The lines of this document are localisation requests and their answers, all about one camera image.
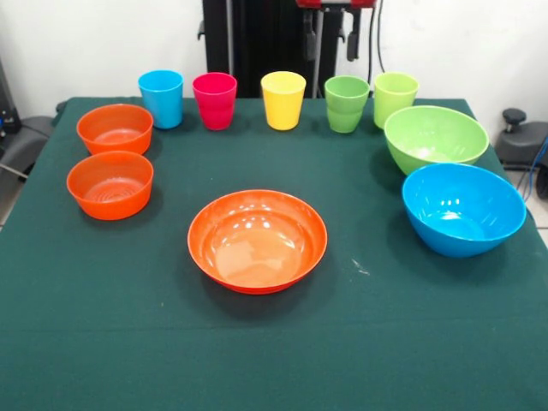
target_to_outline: large orange bowl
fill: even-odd
[[[134,152],[103,152],[80,161],[67,188],[81,209],[99,220],[119,220],[145,208],[154,168]]]
[[[86,113],[76,125],[91,154],[123,150],[143,154],[151,144],[154,119],[132,104],[111,104]]]
[[[289,194],[248,190],[198,213],[188,250],[213,280],[244,294],[271,294],[301,280],[321,260],[327,229],[319,214]]]

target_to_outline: stacked green cups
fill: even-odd
[[[369,97],[369,84],[360,77],[338,75],[325,82],[327,119],[337,133],[352,133],[358,127]]]

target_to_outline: red component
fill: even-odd
[[[297,5],[302,9],[319,9],[322,0],[297,0]]]
[[[296,0],[297,5],[303,9],[322,9],[327,5],[351,6],[354,9],[370,9],[375,6],[377,0],[348,0],[340,3],[333,0]]]

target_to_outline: red cup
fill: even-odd
[[[238,81],[226,73],[206,73],[192,83],[202,122],[210,130],[224,130],[232,123]]]

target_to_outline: cup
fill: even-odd
[[[154,127],[173,128],[182,122],[182,75],[156,70],[139,78],[145,107],[154,117]]]
[[[290,71],[275,71],[260,81],[265,101],[266,122],[276,130],[290,130],[299,123],[307,81]]]
[[[325,82],[327,119],[331,130],[352,133],[358,127],[369,97],[369,84],[360,77],[338,75]]]
[[[391,114],[413,105],[419,82],[408,74],[384,73],[375,79],[375,125],[384,129]]]
[[[194,96],[204,126],[224,130],[232,123],[238,81],[226,73],[206,73],[193,83]]]

